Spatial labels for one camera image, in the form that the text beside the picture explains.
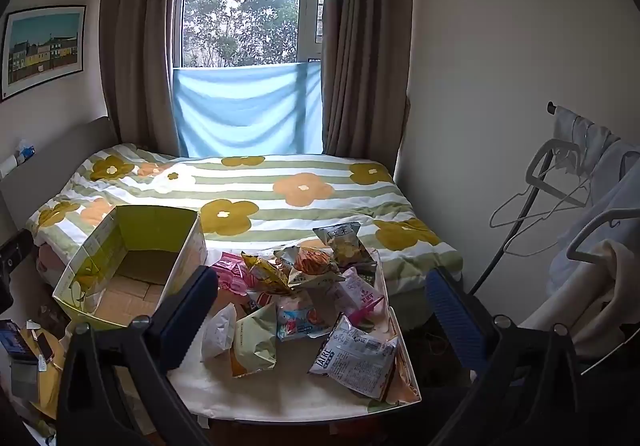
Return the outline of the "frosted white snack packet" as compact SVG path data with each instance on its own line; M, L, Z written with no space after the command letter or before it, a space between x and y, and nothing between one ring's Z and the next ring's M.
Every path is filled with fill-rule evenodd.
M232 303L206 323L201 353L204 362L228 352L233 344L236 324L236 309Z

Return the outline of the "white silver snack bag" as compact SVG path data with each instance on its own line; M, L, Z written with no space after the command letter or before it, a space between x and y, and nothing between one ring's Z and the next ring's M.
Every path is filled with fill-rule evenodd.
M397 336L380 340L341 314L308 372L328 377L371 400L382 400L397 348Z

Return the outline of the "pink white snack bag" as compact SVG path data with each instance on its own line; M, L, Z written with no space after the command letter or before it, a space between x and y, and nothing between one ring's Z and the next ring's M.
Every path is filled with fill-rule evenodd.
M384 299L378 289L358 275L355 267L346 270L344 280L334 284L333 297L336 308L352 325L359 325Z

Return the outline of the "pink striped snack bag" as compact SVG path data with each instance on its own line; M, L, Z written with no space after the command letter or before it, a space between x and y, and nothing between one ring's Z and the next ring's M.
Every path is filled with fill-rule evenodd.
M218 277L218 285L236 295L245 295L248 290L257 287L256 278L248 271L240 255L222 252L212 265Z

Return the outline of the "grey corn chips bag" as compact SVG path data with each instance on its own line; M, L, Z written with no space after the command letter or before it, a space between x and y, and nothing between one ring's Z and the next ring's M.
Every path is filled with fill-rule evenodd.
M314 234L333 252L337 265L342 270L355 267L365 273L375 273L376 263L358 238L358 221L341 223L314 229Z

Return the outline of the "blue red white snack bag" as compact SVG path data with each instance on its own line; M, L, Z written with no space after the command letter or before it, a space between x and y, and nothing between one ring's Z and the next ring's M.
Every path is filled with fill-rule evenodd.
M277 337L281 342L320 338L330 330L307 291L280 296L277 300Z

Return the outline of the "cheese snack bag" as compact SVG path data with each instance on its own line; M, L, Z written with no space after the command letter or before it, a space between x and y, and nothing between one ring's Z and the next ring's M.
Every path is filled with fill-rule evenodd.
M325 273L321 276L308 276L296 270L294 268L294 259L298 247L301 247L301 245L285 247L280 251L274 252L274 257L276 258L277 263L284 268L285 273L288 275L288 286L292 290L319 289L344 280L344 276L334 261L334 258L326 251L323 252L328 253L332 257L333 270L329 273Z

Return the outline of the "yellow cartoon snack bag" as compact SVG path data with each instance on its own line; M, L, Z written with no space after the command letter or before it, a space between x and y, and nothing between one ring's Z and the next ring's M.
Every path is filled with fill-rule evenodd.
M262 291L271 294L287 295L291 292L288 276L276 265L257 255L241 254L248 272L256 279Z

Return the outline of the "green cardboard box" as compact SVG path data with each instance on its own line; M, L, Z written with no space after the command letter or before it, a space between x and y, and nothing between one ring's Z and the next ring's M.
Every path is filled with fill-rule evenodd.
M151 316L205 263L198 212L170 206L114 207L81 244L53 291L72 322L99 330Z

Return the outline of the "pale green snack bag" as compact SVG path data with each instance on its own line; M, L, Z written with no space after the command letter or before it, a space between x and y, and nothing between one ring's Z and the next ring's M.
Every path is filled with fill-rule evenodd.
M234 378L257 374L276 366L276 305L270 303L236 323L230 360L231 374Z

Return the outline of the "grey headboard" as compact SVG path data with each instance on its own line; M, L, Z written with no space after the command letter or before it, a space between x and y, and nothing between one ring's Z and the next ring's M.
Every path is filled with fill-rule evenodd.
M112 121L99 117L70 128L9 172L1 180L1 195L15 227L22 229L35 210L57 195L91 155L116 143Z

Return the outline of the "blue window cloth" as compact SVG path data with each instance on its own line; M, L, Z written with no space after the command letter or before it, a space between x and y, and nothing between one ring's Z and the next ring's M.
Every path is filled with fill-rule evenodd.
M176 68L172 86L185 157L323 152L319 62Z

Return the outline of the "framed houses picture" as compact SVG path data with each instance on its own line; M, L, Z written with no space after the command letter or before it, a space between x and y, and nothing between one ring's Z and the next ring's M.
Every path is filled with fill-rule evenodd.
M9 12L1 43L1 101L84 71L86 5Z

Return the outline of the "right brown curtain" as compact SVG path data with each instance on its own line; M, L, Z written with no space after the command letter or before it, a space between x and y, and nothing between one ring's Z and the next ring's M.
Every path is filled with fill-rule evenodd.
M393 172L406 127L413 0L324 0L323 150Z

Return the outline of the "left brown curtain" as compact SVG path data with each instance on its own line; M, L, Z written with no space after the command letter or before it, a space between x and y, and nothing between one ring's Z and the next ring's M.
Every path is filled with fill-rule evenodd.
M174 157L175 12L176 0L100 0L99 14L103 94L118 140Z

